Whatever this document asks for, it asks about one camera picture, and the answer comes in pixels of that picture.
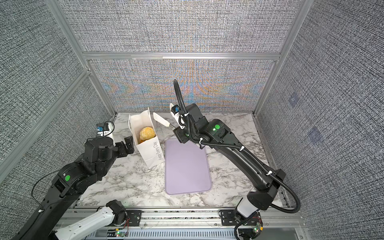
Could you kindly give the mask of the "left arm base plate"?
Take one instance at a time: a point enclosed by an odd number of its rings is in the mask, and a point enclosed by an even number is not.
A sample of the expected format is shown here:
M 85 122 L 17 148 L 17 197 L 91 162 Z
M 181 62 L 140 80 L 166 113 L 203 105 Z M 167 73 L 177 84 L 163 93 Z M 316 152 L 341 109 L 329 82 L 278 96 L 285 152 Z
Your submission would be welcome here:
M 126 213 L 123 214 L 122 222 L 114 225 L 121 229 L 123 227 L 138 227 L 142 219 L 142 213 L 143 211 L 141 210 L 126 210 Z

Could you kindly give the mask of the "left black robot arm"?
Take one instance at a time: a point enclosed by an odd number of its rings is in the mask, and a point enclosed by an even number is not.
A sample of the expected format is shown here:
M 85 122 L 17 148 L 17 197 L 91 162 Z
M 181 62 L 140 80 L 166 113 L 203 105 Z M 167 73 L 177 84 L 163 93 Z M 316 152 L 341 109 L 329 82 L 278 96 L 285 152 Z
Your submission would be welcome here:
M 73 163 L 58 170 L 39 208 L 18 230 L 15 240 L 81 240 L 108 225 L 127 223 L 126 208 L 113 200 L 94 214 L 67 227 L 56 225 L 68 208 L 87 190 L 101 181 L 118 158 L 134 153 L 133 137 L 114 143 L 110 137 L 85 142 L 85 151 Z

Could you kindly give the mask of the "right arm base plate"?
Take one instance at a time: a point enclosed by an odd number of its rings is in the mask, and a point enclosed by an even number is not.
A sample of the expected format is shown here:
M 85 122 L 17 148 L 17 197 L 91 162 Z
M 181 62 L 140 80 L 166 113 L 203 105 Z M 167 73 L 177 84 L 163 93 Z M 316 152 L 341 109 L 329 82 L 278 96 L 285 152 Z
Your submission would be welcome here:
M 235 226 L 245 219 L 235 209 L 219 210 L 219 217 L 223 226 Z M 257 213 L 250 220 L 243 223 L 243 226 L 262 227 L 263 221 L 260 213 Z

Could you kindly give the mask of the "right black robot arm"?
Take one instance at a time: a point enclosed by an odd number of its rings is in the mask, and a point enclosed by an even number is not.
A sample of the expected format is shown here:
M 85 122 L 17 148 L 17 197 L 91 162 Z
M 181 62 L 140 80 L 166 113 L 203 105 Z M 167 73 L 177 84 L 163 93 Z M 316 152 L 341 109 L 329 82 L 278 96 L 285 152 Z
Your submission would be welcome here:
M 285 172 L 275 170 L 260 161 L 235 136 L 221 120 L 208 121 L 196 104 L 185 108 L 170 105 L 172 117 L 178 122 L 174 134 L 180 143 L 191 141 L 200 148 L 210 147 L 228 158 L 251 181 L 253 189 L 235 208 L 238 219 L 243 220 L 253 212 L 272 207 L 284 213 L 290 210 L 273 203 L 280 187 L 285 188 Z

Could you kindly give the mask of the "round flaky bun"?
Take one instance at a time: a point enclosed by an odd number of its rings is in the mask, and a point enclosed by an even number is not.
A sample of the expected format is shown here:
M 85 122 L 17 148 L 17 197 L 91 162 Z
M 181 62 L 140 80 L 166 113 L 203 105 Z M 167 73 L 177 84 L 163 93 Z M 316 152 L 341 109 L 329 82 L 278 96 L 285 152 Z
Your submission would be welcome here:
M 156 136 L 152 127 L 145 127 L 140 131 L 140 143 L 150 140 Z

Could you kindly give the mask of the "white paper gift bag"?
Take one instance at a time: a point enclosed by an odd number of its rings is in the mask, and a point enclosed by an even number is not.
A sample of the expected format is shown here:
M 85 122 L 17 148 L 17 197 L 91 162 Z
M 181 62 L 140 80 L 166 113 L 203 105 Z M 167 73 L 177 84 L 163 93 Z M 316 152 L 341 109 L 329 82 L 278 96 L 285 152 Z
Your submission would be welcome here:
M 149 109 L 140 114 L 130 115 L 128 125 L 135 146 L 148 168 L 161 164 L 165 158 Z

